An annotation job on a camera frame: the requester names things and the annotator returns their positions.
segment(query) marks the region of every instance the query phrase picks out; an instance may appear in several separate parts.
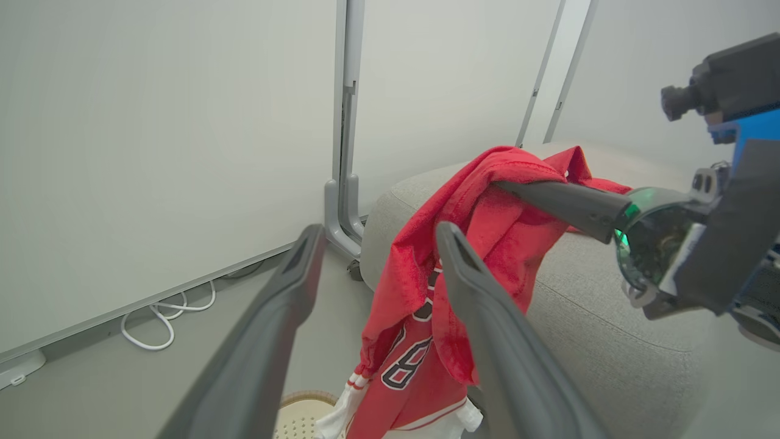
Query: whiteboard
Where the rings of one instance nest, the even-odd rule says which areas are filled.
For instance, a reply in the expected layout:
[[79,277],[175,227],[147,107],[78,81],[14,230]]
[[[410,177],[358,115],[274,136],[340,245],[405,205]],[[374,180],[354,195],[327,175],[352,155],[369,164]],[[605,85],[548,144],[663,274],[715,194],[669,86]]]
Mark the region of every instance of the whiteboard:
[[514,145],[558,0],[366,2],[359,212],[412,175]]
[[769,0],[599,0],[552,139],[613,145],[686,175],[730,160],[733,145],[713,145],[696,112],[666,119],[661,89],[687,85],[705,56],[777,30],[780,2]]
[[335,0],[0,4],[0,359],[322,222],[335,21]]

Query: white power strip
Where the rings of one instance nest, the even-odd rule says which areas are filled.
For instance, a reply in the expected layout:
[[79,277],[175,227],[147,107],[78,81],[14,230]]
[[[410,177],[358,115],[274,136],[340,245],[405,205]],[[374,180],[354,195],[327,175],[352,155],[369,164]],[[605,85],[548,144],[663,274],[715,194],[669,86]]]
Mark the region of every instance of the white power strip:
[[40,369],[44,363],[46,357],[40,349],[0,363],[0,390],[25,382],[27,375]]

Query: caster wheel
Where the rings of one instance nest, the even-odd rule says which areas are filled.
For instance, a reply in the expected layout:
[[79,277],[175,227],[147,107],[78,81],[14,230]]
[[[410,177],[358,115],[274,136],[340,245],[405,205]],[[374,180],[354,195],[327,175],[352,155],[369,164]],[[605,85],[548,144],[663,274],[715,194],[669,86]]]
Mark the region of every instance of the caster wheel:
[[346,270],[349,272],[349,277],[352,277],[352,280],[363,281],[363,275],[360,274],[360,261],[354,260],[350,262],[346,266]]

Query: perforated basket bottom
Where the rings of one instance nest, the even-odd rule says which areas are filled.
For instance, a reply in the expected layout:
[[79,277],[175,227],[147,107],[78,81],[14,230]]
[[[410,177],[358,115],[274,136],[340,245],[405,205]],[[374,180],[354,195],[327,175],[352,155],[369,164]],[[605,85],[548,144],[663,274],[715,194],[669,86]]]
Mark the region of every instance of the perforated basket bottom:
[[285,396],[276,416],[274,438],[313,439],[314,422],[333,410],[336,399],[322,391],[301,391]]

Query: white cable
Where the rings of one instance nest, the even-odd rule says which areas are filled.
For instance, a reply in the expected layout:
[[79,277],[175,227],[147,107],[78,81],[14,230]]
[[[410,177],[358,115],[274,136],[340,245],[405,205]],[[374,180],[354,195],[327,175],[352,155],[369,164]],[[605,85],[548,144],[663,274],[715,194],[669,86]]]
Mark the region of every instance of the white cable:
[[[163,344],[159,344],[157,346],[154,346],[152,344],[146,344],[138,341],[135,337],[130,335],[127,332],[127,329],[125,328],[125,325],[127,323],[127,317],[132,314],[131,312],[128,312],[122,317],[122,322],[119,325],[119,328],[122,330],[122,335],[125,336],[125,338],[134,345],[138,346],[139,348],[144,348],[148,351],[161,351],[173,343],[173,326],[171,326],[171,323],[169,320],[173,320],[178,316],[181,316],[185,311],[205,311],[206,309],[209,309],[213,304],[214,301],[217,299],[217,289],[214,286],[214,281],[209,280],[208,283],[211,285],[211,300],[203,306],[187,306],[187,296],[184,294],[184,291],[182,291],[182,304],[181,305],[173,305],[170,303],[164,303],[164,302],[157,302],[149,305],[149,309],[154,313],[154,315],[160,319],[161,322],[165,325],[166,328],[168,328],[168,341],[166,341]],[[165,308],[173,308],[178,309],[178,312],[171,314],[170,316],[164,315],[162,312],[160,312],[159,307],[165,307]]]

